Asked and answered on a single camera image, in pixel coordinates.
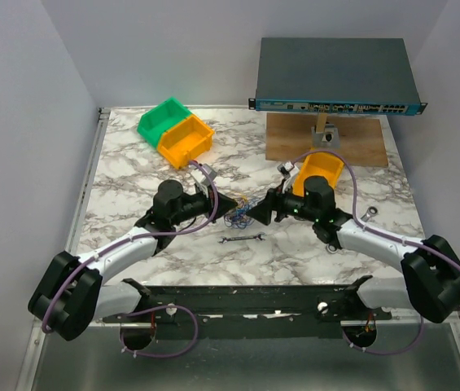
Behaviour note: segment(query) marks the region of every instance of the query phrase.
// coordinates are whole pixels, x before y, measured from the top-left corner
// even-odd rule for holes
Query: wrench
[[[367,208],[367,212],[360,218],[363,222],[368,222],[371,217],[374,217],[378,214],[378,208],[375,206],[370,206]]]
[[[226,238],[225,236],[222,236],[221,240],[219,240],[219,243],[224,244],[226,242],[236,242],[237,240],[248,240],[248,239],[265,240],[264,236],[265,236],[264,232],[259,232],[256,235],[249,235],[249,236],[235,236],[234,238]]]

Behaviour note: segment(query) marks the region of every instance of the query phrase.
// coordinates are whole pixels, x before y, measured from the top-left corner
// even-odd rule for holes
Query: white marble surface
[[[78,253],[97,248],[129,230],[151,206],[159,183],[176,178],[185,190],[193,181],[186,170],[176,171],[137,133],[143,108],[113,109],[103,142],[94,185],[87,206]],[[263,196],[280,183],[277,162],[265,160],[265,114],[244,108],[192,110],[215,130],[213,146],[198,161],[210,164],[219,175],[224,194]],[[373,220],[394,232],[423,235],[413,197],[401,166],[387,118],[380,118],[389,167],[355,167],[359,185],[359,213],[370,205],[379,209]],[[345,171],[335,190],[340,208],[350,212],[351,179]],[[221,236],[264,231],[266,241],[219,244]],[[179,236],[158,256],[140,261],[112,282],[133,278],[147,284],[309,284],[350,283],[372,274],[398,273],[367,256],[340,250],[330,255],[309,222],[287,218],[245,231],[228,228],[222,220],[192,235]]]

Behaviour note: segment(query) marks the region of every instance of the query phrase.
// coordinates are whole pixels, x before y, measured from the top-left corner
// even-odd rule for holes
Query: orange bin
[[[213,130],[192,114],[161,136],[157,151],[180,169],[212,147],[212,136]]]
[[[344,162],[329,153],[319,152],[309,155],[305,158],[300,173],[293,183],[293,194],[303,197],[305,179],[316,175],[327,179],[329,186],[334,189],[342,169],[344,169]]]

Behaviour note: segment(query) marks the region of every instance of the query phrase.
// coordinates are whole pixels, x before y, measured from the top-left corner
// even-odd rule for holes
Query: wooden stand
[[[312,147],[311,127],[315,115],[267,114],[265,158],[267,160],[291,160]],[[372,118],[327,117],[318,115],[317,131],[323,131],[326,121],[338,128],[340,148],[336,150],[351,165],[387,167],[388,159],[383,143],[379,120]]]

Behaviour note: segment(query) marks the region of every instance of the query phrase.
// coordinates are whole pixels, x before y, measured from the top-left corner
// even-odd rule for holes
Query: white wall
[[[403,37],[411,56],[446,0],[42,0],[102,106],[248,104],[262,37]]]
[[[393,121],[425,231],[460,256],[460,0],[450,0],[413,63],[421,117]]]
[[[97,110],[39,0],[0,0],[0,391],[14,389],[27,303],[62,250]]]

